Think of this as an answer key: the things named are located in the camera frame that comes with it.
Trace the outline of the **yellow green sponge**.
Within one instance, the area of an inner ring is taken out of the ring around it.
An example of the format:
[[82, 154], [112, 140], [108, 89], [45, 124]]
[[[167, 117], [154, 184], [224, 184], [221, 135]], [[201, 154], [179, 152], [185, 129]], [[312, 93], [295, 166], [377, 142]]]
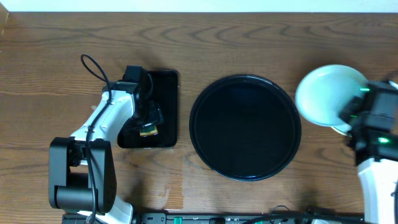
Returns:
[[154, 135], [157, 135], [158, 133], [159, 132], [158, 132], [158, 129], [157, 129], [156, 125], [143, 127], [139, 131], [139, 135], [142, 138], [145, 138], [145, 137], [148, 137], [148, 136], [154, 136]]

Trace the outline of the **yellow plate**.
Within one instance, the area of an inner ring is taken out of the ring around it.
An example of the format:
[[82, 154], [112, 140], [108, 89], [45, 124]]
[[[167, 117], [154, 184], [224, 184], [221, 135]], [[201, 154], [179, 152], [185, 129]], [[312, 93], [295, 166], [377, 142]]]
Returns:
[[337, 133], [344, 135], [344, 136], [349, 136], [349, 131], [351, 130], [351, 126], [348, 124], [342, 124], [339, 126], [332, 126], [331, 127], [334, 131]]

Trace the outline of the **light blue plate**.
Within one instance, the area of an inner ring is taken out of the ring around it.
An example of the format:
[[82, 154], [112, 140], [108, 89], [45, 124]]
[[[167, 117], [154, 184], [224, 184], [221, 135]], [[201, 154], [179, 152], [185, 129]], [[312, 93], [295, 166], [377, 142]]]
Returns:
[[[395, 83], [395, 82], [393, 82], [391, 80], [388, 80], [387, 83], [390, 86], [393, 86], [395, 89], [397, 89], [397, 83]], [[349, 124], [342, 124], [342, 125], [339, 125], [339, 126], [332, 126], [331, 128], [334, 131], [336, 131], [337, 133], [345, 135], [345, 136], [347, 136], [348, 132], [351, 130], [351, 126]]]
[[325, 65], [299, 83], [295, 104], [300, 114], [319, 126], [340, 126], [339, 113], [355, 96], [362, 97], [368, 79], [346, 65]]

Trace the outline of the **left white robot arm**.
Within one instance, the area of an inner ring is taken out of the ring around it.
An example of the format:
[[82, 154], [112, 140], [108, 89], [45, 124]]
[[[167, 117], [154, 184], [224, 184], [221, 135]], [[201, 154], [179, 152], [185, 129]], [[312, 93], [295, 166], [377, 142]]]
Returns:
[[85, 123], [49, 146], [49, 203], [77, 212], [86, 223], [131, 223], [133, 206], [117, 196], [112, 145], [129, 119], [148, 127], [153, 87], [116, 82], [104, 87], [101, 101]]

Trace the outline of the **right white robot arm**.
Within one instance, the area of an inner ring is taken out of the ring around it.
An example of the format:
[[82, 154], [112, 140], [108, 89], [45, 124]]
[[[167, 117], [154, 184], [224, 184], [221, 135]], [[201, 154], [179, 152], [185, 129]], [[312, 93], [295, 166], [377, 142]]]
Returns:
[[349, 124], [346, 145], [354, 152], [366, 223], [397, 223], [397, 135], [393, 98], [355, 96], [339, 117]]

